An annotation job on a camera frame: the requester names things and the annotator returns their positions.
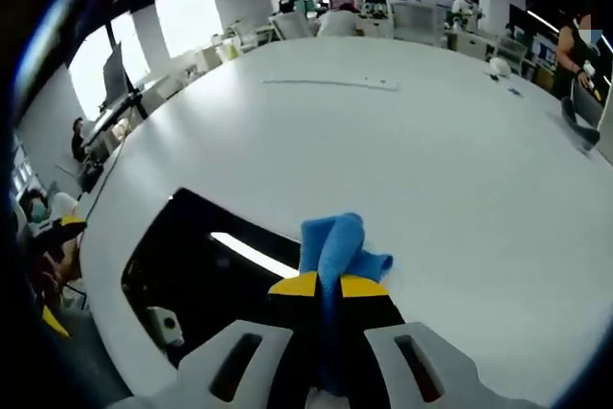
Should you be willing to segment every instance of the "blue cloth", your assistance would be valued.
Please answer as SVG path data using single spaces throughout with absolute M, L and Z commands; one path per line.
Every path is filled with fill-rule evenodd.
M 340 375 L 339 334 L 335 322 L 338 280 L 344 274 L 380 282 L 390 271 L 394 258 L 375 255 L 362 248 L 364 225 L 353 213 L 306 220 L 302 225 L 301 273 L 317 271 L 322 288 L 322 330 L 319 374 L 324 389 L 343 395 Z

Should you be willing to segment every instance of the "window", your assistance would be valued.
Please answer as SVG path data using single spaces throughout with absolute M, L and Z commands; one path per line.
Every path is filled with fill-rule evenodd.
M 149 73 L 143 47 L 136 34 L 132 15 L 127 12 L 111 21 L 111 29 L 117 43 L 122 44 L 124 68 L 128 78 L 136 86 Z
M 102 68 L 111 55 L 111 43 L 104 26 L 81 43 L 68 71 L 85 117 L 96 120 L 98 106 L 106 98 Z
M 215 0 L 155 0 L 155 9 L 170 57 L 210 45 L 222 32 Z
M 11 191 L 13 197 L 15 198 L 19 198 L 21 194 L 26 191 L 26 189 L 41 188 L 32 166 L 30 165 L 30 160 L 26 156 L 26 152 L 23 149 L 21 140 L 16 135 L 13 135 L 11 178 Z

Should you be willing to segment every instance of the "face mask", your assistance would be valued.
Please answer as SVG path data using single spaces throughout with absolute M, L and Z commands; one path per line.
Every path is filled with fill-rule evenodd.
M 579 29 L 579 37 L 588 45 L 592 44 L 592 32 Z
M 45 220 L 47 216 L 47 207 L 39 199 L 35 200 L 32 204 L 32 220 L 34 222 L 41 222 Z

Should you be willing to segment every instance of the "white table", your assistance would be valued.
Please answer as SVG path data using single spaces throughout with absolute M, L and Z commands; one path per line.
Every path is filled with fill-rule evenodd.
M 175 377 L 120 279 L 186 187 L 295 239 L 304 219 L 360 213 L 370 246 L 396 257 L 386 283 L 406 321 L 472 357 L 492 390 L 551 403 L 611 318 L 613 167 L 574 148 L 551 95 L 487 70 L 416 43 L 290 40 L 153 113 L 128 137 L 81 247 L 94 318 L 128 387 L 152 394 Z M 262 83 L 335 76 L 398 91 Z

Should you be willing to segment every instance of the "ceiling light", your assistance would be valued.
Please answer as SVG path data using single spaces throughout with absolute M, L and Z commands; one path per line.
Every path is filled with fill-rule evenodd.
M 540 16 L 538 16 L 536 13 L 532 13 L 530 10 L 528 10 L 528 14 L 533 17 L 536 18 L 537 20 L 539 20 L 541 23 L 543 23 L 545 26 L 547 26 L 548 28 L 550 28 L 551 30 L 555 31 L 556 34 L 559 34 L 559 29 L 557 27 L 555 27 L 553 24 L 548 23 L 547 21 L 545 21 L 543 18 L 541 18 Z
M 613 47 L 611 47 L 611 44 L 609 43 L 609 41 L 606 39 L 604 35 L 602 36 L 602 41 L 604 42 L 604 45 L 606 45 L 609 48 L 609 51 L 613 53 Z
M 265 268 L 269 272 L 279 275 L 280 277 L 295 278 L 300 275 L 300 272 L 295 268 L 291 268 L 284 263 L 275 261 L 271 257 L 266 256 L 256 249 L 253 249 L 251 246 L 243 243 L 239 239 L 235 239 L 231 235 L 221 232 L 212 232 L 211 237 L 219 241 L 224 246 L 227 246 L 233 251 L 239 253 L 249 261 L 256 263 L 260 267 Z

